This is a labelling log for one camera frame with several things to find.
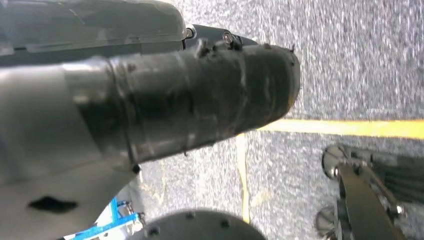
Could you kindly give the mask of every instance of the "yellow tape line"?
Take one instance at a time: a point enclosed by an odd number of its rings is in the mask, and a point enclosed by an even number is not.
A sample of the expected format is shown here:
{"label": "yellow tape line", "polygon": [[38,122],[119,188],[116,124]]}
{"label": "yellow tape line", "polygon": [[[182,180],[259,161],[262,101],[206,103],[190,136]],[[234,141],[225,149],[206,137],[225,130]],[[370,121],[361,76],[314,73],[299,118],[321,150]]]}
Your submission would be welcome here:
{"label": "yellow tape line", "polygon": [[242,218],[246,223],[250,223],[249,190],[246,171],[246,137],[244,133],[235,137],[235,145],[237,149],[237,168],[241,181]]}
{"label": "yellow tape line", "polygon": [[259,131],[424,139],[424,120],[327,121],[280,119]]}

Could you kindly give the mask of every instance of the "gray carpet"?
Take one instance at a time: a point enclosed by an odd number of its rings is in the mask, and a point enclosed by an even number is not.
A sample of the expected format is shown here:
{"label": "gray carpet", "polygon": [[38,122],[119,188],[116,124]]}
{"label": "gray carpet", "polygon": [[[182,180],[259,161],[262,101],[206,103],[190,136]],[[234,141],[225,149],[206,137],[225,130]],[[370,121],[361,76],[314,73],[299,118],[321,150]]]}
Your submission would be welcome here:
{"label": "gray carpet", "polygon": [[[302,90],[296,119],[424,117],[424,0],[172,0],[186,23],[227,28],[280,46],[296,44]],[[247,134],[251,221],[269,240],[316,240],[315,213],[337,186],[321,170],[325,146],[344,143],[424,156],[424,141],[303,133]],[[185,208],[241,216],[235,140],[142,165],[129,185],[148,220]],[[424,239],[412,205],[406,234]]]}

